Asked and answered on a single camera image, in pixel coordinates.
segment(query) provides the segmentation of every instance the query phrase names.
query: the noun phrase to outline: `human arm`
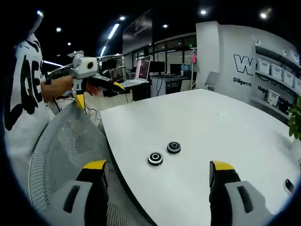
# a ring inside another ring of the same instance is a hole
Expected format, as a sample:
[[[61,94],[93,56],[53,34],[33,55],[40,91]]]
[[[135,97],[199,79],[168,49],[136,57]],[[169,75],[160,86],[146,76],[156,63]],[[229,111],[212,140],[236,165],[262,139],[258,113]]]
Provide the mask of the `human arm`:
[[[63,95],[73,86],[73,76],[68,75],[51,81],[50,85],[41,83],[41,92],[45,102],[53,100],[53,98]]]

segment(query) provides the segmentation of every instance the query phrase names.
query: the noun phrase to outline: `laptop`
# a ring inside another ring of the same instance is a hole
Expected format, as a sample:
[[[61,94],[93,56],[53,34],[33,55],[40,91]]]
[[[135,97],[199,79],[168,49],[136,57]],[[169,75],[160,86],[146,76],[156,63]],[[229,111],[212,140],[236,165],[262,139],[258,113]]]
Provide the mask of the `laptop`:
[[[146,56],[138,61],[135,79],[127,80],[120,84],[124,88],[127,88],[127,87],[136,86],[148,82],[147,79],[149,76],[150,63],[151,63],[150,58],[151,58],[150,56]]]

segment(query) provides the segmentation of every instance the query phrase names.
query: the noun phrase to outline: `human hand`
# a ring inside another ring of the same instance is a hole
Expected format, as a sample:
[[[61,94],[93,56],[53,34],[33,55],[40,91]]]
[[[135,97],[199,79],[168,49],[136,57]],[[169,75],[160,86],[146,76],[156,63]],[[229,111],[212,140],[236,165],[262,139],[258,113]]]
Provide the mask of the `human hand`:
[[[100,93],[100,88],[92,86],[87,82],[86,85],[86,92],[89,93],[91,96],[97,96]]]

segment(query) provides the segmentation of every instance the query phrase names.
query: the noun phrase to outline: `laptop screen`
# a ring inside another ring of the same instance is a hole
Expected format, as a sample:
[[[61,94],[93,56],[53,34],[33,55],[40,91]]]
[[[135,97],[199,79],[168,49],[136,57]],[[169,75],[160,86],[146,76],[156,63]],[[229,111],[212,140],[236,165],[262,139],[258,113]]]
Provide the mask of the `laptop screen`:
[[[138,61],[136,68],[136,79],[139,78],[147,80],[150,69],[150,58],[150,56],[147,56]]]

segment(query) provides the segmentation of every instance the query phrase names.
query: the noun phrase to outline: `green plant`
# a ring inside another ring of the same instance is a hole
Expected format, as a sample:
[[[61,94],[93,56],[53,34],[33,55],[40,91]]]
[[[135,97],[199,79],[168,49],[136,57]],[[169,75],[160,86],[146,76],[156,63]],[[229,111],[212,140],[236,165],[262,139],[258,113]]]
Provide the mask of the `green plant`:
[[[290,137],[294,135],[296,139],[301,141],[301,96],[298,97],[297,105],[288,109],[289,113],[292,113],[288,126],[290,128]]]

